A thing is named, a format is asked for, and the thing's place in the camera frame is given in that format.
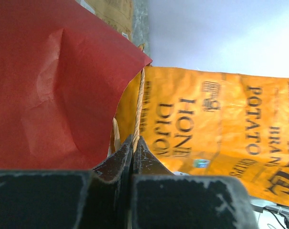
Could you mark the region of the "red brown paper bag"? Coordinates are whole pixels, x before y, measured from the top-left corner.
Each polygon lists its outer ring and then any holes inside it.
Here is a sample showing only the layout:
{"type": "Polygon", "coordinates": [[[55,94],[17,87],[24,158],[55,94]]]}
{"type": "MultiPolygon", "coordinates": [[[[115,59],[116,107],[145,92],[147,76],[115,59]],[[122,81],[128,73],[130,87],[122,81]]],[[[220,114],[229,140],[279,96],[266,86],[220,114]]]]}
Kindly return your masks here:
{"type": "Polygon", "coordinates": [[[90,169],[151,59],[74,0],[0,0],[0,169],[90,169]]]}

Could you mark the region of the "large yellow chips bag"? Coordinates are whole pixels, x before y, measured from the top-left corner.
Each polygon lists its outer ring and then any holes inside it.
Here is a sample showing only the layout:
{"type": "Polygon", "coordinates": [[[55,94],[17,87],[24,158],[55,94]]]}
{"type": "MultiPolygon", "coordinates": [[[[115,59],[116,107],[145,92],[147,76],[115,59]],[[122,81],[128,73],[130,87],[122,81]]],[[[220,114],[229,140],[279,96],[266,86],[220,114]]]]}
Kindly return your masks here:
{"type": "Polygon", "coordinates": [[[289,206],[289,78],[148,66],[140,135],[172,172],[289,206]]]}

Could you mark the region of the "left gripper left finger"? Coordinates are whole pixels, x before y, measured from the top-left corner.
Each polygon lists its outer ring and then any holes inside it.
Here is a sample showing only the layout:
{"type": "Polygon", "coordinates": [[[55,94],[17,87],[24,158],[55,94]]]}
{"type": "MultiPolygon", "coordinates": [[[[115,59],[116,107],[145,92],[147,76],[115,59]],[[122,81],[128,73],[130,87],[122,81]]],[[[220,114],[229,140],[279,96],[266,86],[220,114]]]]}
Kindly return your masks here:
{"type": "Polygon", "coordinates": [[[124,229],[132,137],[89,170],[0,170],[0,229],[124,229]]]}

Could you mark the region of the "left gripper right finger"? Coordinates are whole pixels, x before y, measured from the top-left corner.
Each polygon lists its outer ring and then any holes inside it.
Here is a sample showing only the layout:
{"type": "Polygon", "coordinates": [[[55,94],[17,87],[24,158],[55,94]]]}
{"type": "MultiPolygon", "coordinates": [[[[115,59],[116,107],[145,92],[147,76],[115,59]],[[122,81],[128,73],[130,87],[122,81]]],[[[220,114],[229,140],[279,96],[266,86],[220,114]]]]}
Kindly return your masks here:
{"type": "Polygon", "coordinates": [[[143,138],[134,154],[132,228],[255,229],[248,193],[227,176],[175,175],[148,149],[143,138]]]}

